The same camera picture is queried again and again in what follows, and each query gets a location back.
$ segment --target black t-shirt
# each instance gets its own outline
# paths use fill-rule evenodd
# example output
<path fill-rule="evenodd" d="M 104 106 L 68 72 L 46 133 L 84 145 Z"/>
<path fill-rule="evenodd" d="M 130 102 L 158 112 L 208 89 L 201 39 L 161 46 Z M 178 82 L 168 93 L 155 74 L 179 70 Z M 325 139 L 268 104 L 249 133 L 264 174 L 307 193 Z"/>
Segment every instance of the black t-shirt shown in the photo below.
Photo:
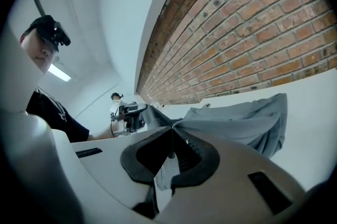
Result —
<path fill-rule="evenodd" d="M 64 131 L 70 142 L 83 142 L 88 139 L 89 130 L 77 123 L 58 101 L 42 93 L 33 93 L 26 111 L 40 116 L 52 129 Z"/>

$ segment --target ceiling light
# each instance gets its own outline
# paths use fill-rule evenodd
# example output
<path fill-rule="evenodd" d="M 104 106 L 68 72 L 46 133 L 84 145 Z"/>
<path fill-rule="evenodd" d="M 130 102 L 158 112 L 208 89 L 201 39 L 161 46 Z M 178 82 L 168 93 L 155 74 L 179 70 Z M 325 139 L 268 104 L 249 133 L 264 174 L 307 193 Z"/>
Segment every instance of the ceiling light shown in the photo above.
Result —
<path fill-rule="evenodd" d="M 68 82 L 70 81 L 71 77 L 65 74 L 62 70 L 55 67 L 53 64 L 48 70 L 50 73 L 54 74 L 56 77 L 59 77 L 61 80 Z"/>

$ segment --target brick wall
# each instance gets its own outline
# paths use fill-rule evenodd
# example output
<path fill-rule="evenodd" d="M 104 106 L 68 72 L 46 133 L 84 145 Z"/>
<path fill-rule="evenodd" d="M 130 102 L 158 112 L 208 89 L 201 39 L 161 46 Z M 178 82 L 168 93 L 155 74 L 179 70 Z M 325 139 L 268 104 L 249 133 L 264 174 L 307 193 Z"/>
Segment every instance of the brick wall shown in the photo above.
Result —
<path fill-rule="evenodd" d="M 296 81 L 337 66 L 328 0 L 167 0 L 137 91 L 196 103 Z"/>

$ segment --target gray cloth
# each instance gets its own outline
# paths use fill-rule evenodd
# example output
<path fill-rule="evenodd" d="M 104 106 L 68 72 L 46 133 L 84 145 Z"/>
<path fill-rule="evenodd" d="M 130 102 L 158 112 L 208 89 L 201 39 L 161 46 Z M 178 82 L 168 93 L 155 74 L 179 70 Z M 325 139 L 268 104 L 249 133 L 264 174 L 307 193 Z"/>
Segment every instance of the gray cloth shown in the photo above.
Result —
<path fill-rule="evenodd" d="M 172 128 L 193 129 L 246 144 L 271 158 L 282 148 L 287 119 L 286 94 L 221 108 L 191 108 Z"/>

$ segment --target fluorescent light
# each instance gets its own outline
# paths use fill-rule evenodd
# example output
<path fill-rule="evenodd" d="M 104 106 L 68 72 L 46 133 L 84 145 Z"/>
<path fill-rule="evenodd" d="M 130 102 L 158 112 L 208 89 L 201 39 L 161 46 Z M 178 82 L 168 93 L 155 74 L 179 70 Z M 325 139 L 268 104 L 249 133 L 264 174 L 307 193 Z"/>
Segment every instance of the fluorescent light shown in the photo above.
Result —
<path fill-rule="evenodd" d="M 53 64 L 48 70 L 50 73 L 54 74 L 56 77 L 60 78 L 61 80 L 68 82 L 70 81 L 71 77 L 65 74 L 62 70 L 55 67 Z"/>

